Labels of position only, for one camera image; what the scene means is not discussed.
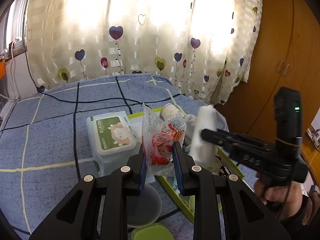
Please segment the person's right hand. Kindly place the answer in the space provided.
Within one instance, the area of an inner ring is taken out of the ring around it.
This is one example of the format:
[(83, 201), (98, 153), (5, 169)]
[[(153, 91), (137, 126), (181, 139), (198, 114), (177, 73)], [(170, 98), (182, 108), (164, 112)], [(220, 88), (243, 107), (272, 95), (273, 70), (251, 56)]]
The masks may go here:
[(265, 189), (260, 177), (260, 173), (256, 173), (258, 180), (254, 184), (254, 192), (265, 205), (267, 201), (283, 203), (283, 213), (288, 217), (299, 211), (303, 200), (300, 183), (293, 181), (290, 186), (276, 186)]

